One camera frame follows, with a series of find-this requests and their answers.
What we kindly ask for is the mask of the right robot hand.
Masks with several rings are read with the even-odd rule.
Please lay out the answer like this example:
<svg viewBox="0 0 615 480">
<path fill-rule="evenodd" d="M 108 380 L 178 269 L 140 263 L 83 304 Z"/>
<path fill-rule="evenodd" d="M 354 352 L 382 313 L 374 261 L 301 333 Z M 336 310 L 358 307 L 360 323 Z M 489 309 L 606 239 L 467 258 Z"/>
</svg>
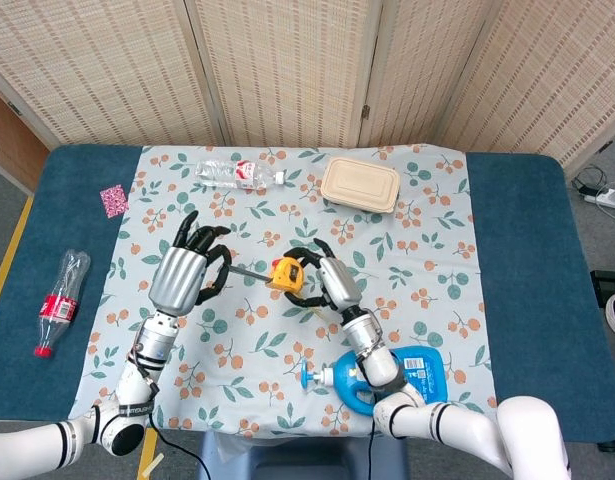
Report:
<svg viewBox="0 0 615 480">
<path fill-rule="evenodd" d="M 322 295 L 299 298 L 296 294 L 286 292 L 285 297 L 293 305 L 301 308 L 328 306 L 343 317 L 343 324 L 361 316 L 362 294 L 347 266 L 334 255 L 325 241 L 314 238 L 313 242 L 323 254 L 318 254 L 306 247 L 293 247 L 286 251 L 284 256 L 299 260 L 303 268 L 307 265 L 313 265 L 316 268 L 321 281 Z"/>
</svg>

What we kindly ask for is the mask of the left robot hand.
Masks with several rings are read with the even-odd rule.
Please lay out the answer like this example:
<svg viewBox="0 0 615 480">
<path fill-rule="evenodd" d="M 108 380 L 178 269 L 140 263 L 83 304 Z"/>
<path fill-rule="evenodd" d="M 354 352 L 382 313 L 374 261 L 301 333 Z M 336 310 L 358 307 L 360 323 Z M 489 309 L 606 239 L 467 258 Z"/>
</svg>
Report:
<svg viewBox="0 0 615 480">
<path fill-rule="evenodd" d="M 213 244 L 230 230 L 204 225 L 191 232 L 197 217 L 198 211 L 193 210 L 181 222 L 172 245 L 161 259 L 148 294 L 155 309 L 171 317 L 186 316 L 195 306 L 218 296 L 232 265 L 229 249 L 223 244 Z M 222 259 L 222 265 L 217 278 L 210 287 L 204 287 L 206 270 L 218 259 Z"/>
</svg>

